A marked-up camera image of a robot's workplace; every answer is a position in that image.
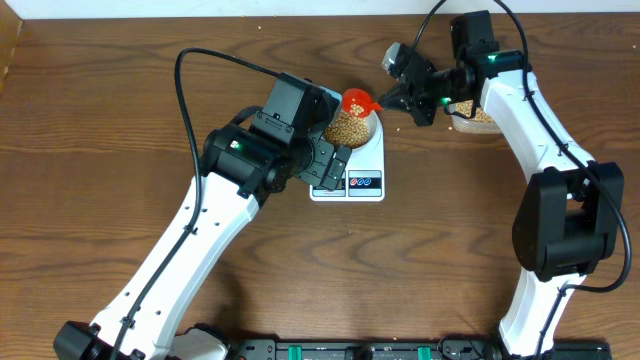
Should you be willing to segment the red plastic measuring scoop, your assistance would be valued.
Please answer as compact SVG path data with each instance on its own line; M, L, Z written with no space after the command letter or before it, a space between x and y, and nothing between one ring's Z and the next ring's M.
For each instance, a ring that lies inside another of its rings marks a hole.
M366 91L350 88L342 95L342 109L352 116L366 118L371 112L382 111L383 107Z

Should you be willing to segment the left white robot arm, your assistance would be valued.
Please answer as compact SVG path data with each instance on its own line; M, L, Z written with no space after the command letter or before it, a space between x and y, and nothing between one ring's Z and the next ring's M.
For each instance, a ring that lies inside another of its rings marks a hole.
M60 359L224 359L211 330L177 328L231 241L295 178L333 190L351 151L323 137L342 97L281 73L265 105L241 110L206 138L180 210L124 289L89 323L56 335Z

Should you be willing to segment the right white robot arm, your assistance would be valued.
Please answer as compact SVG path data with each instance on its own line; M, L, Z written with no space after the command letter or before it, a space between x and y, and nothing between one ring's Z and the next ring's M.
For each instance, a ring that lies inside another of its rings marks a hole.
M437 70L415 44L392 44L382 61L395 85L380 106L429 126L437 112L453 115L470 102L499 127L524 173L527 187L512 226L521 271L486 359L554 359L554 331L572 294L631 236L621 212L624 176L600 163L563 127L540 92L521 46L504 50L488 11L450 23L455 64Z

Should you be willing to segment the soybeans in bowl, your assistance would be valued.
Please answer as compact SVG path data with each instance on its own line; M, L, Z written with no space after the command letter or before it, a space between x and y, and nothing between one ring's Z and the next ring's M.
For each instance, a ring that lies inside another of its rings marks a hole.
M327 127L324 137L334 145L355 149L366 144L372 135L364 118L341 112Z

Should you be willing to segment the grey round bowl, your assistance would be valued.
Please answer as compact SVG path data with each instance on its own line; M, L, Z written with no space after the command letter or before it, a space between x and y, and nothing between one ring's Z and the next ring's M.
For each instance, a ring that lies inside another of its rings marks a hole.
M371 130L371 133L372 133L372 135L370 136L370 139L368 141L368 142L370 142L373 139L373 136L374 136L374 134L375 134L375 132L377 130L378 120L375 117L375 113L374 112L371 112L370 115L368 117L364 118L364 119L367 121L367 123L369 125L369 129Z

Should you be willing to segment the white digital kitchen scale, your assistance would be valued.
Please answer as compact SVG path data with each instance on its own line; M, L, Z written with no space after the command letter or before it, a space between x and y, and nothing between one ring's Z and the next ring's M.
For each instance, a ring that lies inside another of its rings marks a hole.
M335 190L310 187L315 202L380 202L385 197L384 130L378 120L373 139L365 146L352 149L345 172Z

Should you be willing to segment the yellow soybeans in container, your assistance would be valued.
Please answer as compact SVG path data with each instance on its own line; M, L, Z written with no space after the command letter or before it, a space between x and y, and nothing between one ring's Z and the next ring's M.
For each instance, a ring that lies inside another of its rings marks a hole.
M479 123L494 123L494 119L491 116L487 115L479 105L475 105L472 100L457 103L456 112L462 114L470 121Z

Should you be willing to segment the clear plastic container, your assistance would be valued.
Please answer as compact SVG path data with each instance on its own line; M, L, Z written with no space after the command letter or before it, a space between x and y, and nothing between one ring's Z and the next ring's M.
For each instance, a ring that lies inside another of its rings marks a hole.
M462 114L456 112L456 104L450 104L447 110L451 113L453 128L461 133L492 135L500 134L501 130L497 123L479 123L470 121Z

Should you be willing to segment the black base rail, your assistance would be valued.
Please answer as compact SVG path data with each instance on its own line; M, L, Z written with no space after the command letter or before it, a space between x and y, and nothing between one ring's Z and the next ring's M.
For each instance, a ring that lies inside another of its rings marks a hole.
M498 329L489 337L445 335L437 340L311 341L260 337L228 340L216 328L197 324L174 338L169 359L221 360L431 360L562 359L612 360L599 340L558 341L549 330L514 334Z

